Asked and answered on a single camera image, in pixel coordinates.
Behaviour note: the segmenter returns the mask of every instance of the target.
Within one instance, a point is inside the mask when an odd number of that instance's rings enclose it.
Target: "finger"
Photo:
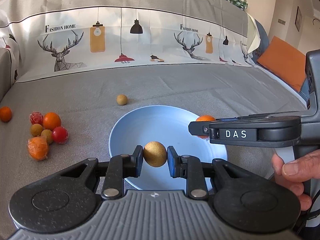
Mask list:
[[[271,163],[275,173],[281,175],[282,166],[284,165],[283,159],[281,159],[278,154],[274,153],[271,158]]]
[[[282,166],[282,175],[293,182],[320,179],[320,150],[309,153]]]
[[[301,210],[305,211],[311,207],[312,199],[306,194],[298,196],[300,200]]]
[[[288,181],[283,176],[279,176],[277,174],[275,174],[275,180],[278,185],[281,185],[292,191],[296,196],[300,196],[304,191],[304,186],[302,183]]]

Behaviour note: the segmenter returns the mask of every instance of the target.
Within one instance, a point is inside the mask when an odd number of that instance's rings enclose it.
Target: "red tomato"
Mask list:
[[[30,122],[32,124],[38,123],[38,124],[42,125],[43,124],[43,115],[40,112],[33,112],[30,115]]]
[[[64,144],[68,141],[68,138],[69,138],[69,133],[64,127],[58,126],[53,129],[52,139],[56,143]]]

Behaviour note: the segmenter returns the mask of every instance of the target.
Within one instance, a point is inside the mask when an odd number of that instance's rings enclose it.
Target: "cable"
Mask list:
[[[312,199],[312,204],[311,204],[311,207],[308,209],[308,211],[311,211],[311,208],[312,208],[313,204],[316,202],[319,195],[320,195],[320,190],[318,190],[317,194]],[[312,211],[312,212],[307,213],[306,215],[303,216],[303,219],[311,220],[313,218],[316,218],[319,215],[320,215],[320,208],[316,211]]]
[[[307,213],[303,216],[300,217],[300,219],[302,220],[302,224],[300,225],[299,229],[297,230],[297,234],[300,233],[300,231],[302,230],[303,227],[305,227],[306,223],[308,220],[316,218],[317,216],[320,215],[320,209],[311,212],[311,209],[313,207],[313,204],[316,202],[317,198],[320,196],[320,190],[318,190],[318,192],[316,193],[316,195],[313,197],[312,199],[312,204],[310,206],[310,208],[308,209]]]

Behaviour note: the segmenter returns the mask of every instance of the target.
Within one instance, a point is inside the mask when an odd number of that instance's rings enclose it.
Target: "blue bowl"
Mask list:
[[[122,116],[114,125],[109,137],[110,157],[132,154],[137,145],[143,147],[151,141],[173,146],[178,155],[193,155],[202,162],[211,163],[214,158],[227,160],[224,145],[210,144],[208,140],[193,136],[188,131],[190,122],[199,116],[173,106],[145,106]],[[138,178],[127,178],[136,189],[186,190],[186,180],[170,177],[168,164],[155,168],[145,161]],[[208,190],[212,189],[206,178]]]

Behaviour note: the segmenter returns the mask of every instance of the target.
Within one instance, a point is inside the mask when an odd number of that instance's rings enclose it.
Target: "small round ball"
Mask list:
[[[117,96],[117,103],[120,106],[124,106],[128,103],[128,98],[126,95],[118,95]]]
[[[52,144],[53,143],[52,132],[50,130],[48,130],[48,129],[43,130],[42,133],[41,133],[41,136],[46,137],[48,144]]]
[[[159,142],[149,142],[143,149],[144,160],[152,167],[161,167],[167,161],[167,150]]]
[[[41,136],[42,131],[43,131],[42,125],[38,123],[31,125],[30,133],[32,134],[33,137]]]

